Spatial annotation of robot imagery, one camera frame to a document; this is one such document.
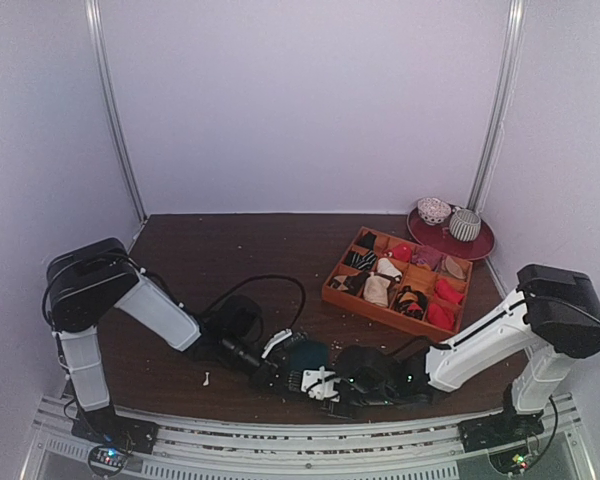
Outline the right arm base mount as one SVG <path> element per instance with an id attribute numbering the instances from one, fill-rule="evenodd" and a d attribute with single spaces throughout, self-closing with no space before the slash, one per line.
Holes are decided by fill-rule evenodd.
<path id="1" fill-rule="evenodd" d="M 519 475 L 531 467 L 528 441 L 544 432 L 541 416 L 502 411 L 465 420 L 458 424 L 459 437 L 466 453 L 496 449 L 488 454 L 490 465 L 500 474 Z"/>

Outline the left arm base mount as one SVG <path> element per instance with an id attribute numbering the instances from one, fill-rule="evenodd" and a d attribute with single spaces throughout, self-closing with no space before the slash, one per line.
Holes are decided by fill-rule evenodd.
<path id="1" fill-rule="evenodd" d="M 159 426 L 150 421 L 115 417 L 112 426 L 95 428 L 84 417 L 72 420 L 71 434 L 94 443 L 86 456 L 89 470 L 97 477 L 110 479 L 135 466 L 138 454 L 151 454 Z"/>

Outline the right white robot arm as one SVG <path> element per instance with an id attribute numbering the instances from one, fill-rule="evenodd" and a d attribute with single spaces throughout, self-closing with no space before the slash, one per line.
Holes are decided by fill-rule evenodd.
<path id="1" fill-rule="evenodd" d="M 306 392 L 332 415 L 351 407 L 431 405 L 492 365 L 527 350 L 525 370 L 506 388 L 493 419 L 499 440 L 515 440 L 531 424 L 573 364 L 600 352 L 600 301 L 588 275 L 529 264 L 518 285 L 489 314 L 443 342 L 399 360 L 352 346 Z"/>

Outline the dark green patterned sock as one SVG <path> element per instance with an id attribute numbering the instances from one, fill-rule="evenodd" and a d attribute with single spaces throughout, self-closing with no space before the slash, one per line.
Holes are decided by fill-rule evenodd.
<path id="1" fill-rule="evenodd" d="M 321 342 L 307 340 L 287 350 L 290 371 L 318 370 L 329 365 L 328 347 Z"/>

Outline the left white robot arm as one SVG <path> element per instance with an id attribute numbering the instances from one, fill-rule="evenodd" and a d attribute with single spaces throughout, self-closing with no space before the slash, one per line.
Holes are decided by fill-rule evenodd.
<path id="1" fill-rule="evenodd" d="M 109 311 L 124 312 L 192 361 L 234 364 L 248 374 L 273 368 L 271 354 L 293 335 L 283 329 L 256 351 L 245 338 L 262 321 L 261 309 L 250 298 L 230 289 L 195 314 L 157 279 L 116 238 L 58 256 L 47 266 L 43 317 L 73 387 L 77 422 L 103 444 L 117 442 L 124 433 L 98 342 L 98 324 Z"/>

